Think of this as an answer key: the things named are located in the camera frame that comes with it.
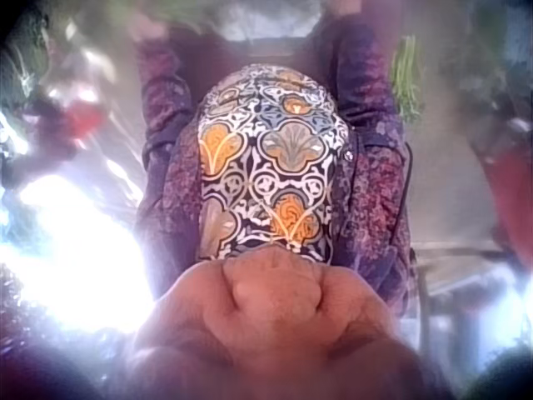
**hand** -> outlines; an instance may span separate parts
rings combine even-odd
[[[362,0],[324,0],[324,5],[334,17],[344,17],[360,13]]]
[[[168,26],[165,23],[153,21],[138,11],[132,15],[128,31],[136,43],[168,38]]]

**purple fabric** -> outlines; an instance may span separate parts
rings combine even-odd
[[[402,313],[413,279],[406,212],[400,210],[406,157],[383,61],[372,32],[357,16],[323,23],[314,44],[338,112],[351,127],[332,193],[333,264],[359,272]],[[179,78],[180,60],[165,43],[146,43],[139,49],[139,67],[148,187],[137,234],[159,297],[197,261],[202,175],[197,120]]]

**person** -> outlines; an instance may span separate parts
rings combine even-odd
[[[136,15],[137,233],[158,301],[114,398],[453,398],[396,335],[409,160],[385,68],[361,0],[326,7],[315,45],[328,89],[255,64],[198,107],[165,26]]]

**patterned fabric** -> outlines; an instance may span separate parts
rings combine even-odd
[[[327,90],[290,69],[252,65],[200,109],[200,258],[274,242],[329,263],[331,182],[348,127]]]

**blurry background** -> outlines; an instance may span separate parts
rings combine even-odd
[[[21,114],[35,92],[61,99],[75,83],[105,118],[72,160],[0,188],[0,351],[51,344],[98,388],[152,306],[132,236],[145,185],[125,35],[133,3],[26,2],[1,24],[2,178],[40,143]],[[366,17],[389,27],[380,44],[415,155],[408,208],[420,296],[402,330],[463,393],[502,354],[531,345],[531,0],[370,3]],[[194,60],[196,100],[217,74],[297,55],[321,13],[319,0],[149,4],[181,26],[176,46]]]

